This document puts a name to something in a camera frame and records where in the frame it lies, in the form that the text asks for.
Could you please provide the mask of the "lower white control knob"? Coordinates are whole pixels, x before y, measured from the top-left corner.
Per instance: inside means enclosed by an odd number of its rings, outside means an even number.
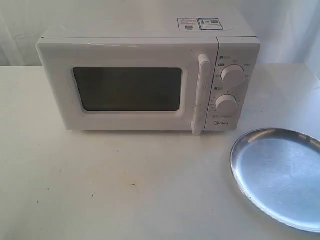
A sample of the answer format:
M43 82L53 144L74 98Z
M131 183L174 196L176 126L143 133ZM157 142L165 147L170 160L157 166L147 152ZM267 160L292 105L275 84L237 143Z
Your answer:
M229 94L218 97L215 106L217 111L221 114L231 114L238 108L236 98Z

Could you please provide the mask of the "white microwave door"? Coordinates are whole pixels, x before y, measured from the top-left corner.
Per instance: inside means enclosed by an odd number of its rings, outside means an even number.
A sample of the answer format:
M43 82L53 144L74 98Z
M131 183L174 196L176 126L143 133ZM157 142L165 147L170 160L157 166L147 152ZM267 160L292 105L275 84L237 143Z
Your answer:
M43 37L36 48L68 130L205 130L215 37Z

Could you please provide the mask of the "white and blue label sticker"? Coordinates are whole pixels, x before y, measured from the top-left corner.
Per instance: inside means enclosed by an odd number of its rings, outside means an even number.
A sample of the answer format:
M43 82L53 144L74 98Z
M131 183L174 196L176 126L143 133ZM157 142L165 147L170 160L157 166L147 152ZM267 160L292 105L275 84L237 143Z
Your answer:
M180 31L222 31L224 28L217 17L178 18Z

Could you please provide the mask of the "white microwave oven body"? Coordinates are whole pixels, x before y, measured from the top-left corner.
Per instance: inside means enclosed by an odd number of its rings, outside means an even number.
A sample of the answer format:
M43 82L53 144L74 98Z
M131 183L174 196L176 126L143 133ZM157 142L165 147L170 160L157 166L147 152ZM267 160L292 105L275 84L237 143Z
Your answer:
M72 18L50 27L40 38L216 38L219 49L216 57L209 97L205 129L202 132L225 132L237 128L248 85L260 50L260 42L246 21L239 16L217 17L223 30L179 30L175 16L108 17L99 21L93 17ZM230 65L243 68L243 84L224 87L221 73ZM233 113L219 113L216 100L220 96L234 96L237 109Z

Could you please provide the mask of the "round metal tray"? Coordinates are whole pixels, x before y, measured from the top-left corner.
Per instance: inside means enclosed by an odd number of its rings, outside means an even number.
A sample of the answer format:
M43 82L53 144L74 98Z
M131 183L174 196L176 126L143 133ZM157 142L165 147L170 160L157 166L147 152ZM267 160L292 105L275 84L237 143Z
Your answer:
M240 191L259 210L291 228L320 231L320 141L282 128L241 136L230 152Z

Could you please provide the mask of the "upper white control knob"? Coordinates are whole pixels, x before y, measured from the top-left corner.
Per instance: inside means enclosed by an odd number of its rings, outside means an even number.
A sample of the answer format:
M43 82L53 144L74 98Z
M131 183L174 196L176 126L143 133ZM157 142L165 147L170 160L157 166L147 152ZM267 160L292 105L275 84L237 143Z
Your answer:
M225 88L234 88L245 82L245 72L241 66L232 64L222 70L221 79Z

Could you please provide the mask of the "white control knob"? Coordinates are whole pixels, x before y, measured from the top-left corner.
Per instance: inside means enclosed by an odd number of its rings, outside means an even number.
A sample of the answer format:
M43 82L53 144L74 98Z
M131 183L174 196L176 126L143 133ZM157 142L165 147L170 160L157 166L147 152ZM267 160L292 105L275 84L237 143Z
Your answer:
M221 79L225 88L234 88L245 82L245 72L241 66L232 64L222 70Z
M218 97L215 106L217 111L221 114L231 114L238 108L236 98L229 94Z

